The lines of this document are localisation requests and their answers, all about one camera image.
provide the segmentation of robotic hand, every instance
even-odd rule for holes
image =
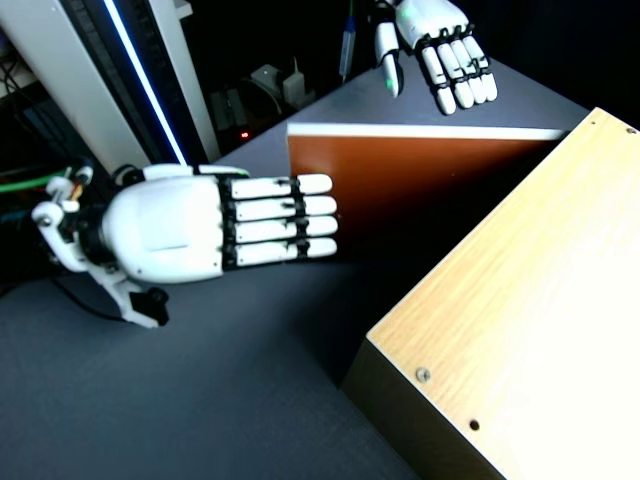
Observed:
[[[227,270],[332,255],[338,224],[326,175],[248,178],[244,170],[174,164],[133,169],[106,208],[81,210],[89,167],[47,185],[32,218],[57,260],[88,272],[124,320],[168,321],[166,293],[135,281],[182,283]]]
[[[448,0],[376,0],[372,21],[376,59],[394,97],[404,86],[396,27],[423,62],[426,80],[444,114],[456,111],[456,100],[462,108],[470,108],[498,96],[489,59],[472,35],[473,25]]]

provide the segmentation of white robotic hand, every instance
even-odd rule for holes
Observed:
[[[427,72],[440,109],[446,115],[493,101],[498,96],[489,59],[473,37],[473,25],[448,0],[378,0],[373,21],[375,47],[387,88],[396,97],[403,87],[397,31]]]
[[[326,175],[248,178],[214,165],[152,165],[129,172],[130,186],[106,210],[79,216],[74,183],[55,178],[52,201],[32,218],[57,259],[87,271],[118,304],[122,318],[156,327],[168,320],[166,294],[135,280],[182,283],[241,267],[332,255],[338,224]]]

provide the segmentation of gray table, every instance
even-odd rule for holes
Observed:
[[[570,129],[586,113],[496,63],[498,100],[443,117],[402,62],[399,99],[368,72],[293,120]],[[224,163],[286,174],[285,125]],[[388,256],[235,272],[169,288],[172,320],[155,331],[24,285],[0,301],[0,477],[415,478],[337,385],[424,268]],[[109,310],[87,277],[65,283]]]

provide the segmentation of light wood surface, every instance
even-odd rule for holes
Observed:
[[[640,478],[633,132],[594,110],[367,336],[506,478]]]

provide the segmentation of wooden box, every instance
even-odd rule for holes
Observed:
[[[640,478],[640,134],[593,111],[368,334],[343,388],[426,479]]]

